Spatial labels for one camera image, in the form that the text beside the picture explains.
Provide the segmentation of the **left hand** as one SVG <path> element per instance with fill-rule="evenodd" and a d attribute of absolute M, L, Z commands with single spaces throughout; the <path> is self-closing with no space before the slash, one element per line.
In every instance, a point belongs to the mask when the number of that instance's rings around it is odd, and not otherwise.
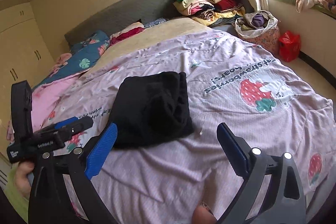
<path fill-rule="evenodd" d="M 34 170 L 34 163 L 30 161 L 20 162 L 14 175 L 14 184 L 18 192 L 27 200 L 30 197 L 31 185 L 28 175 Z"/>

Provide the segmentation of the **right hand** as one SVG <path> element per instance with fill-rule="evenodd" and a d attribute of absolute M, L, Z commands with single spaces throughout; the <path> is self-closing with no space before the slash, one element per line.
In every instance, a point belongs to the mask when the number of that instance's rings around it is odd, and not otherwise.
<path fill-rule="evenodd" d="M 191 224 L 215 224 L 217 219 L 209 206 L 201 202 L 194 210 Z"/>

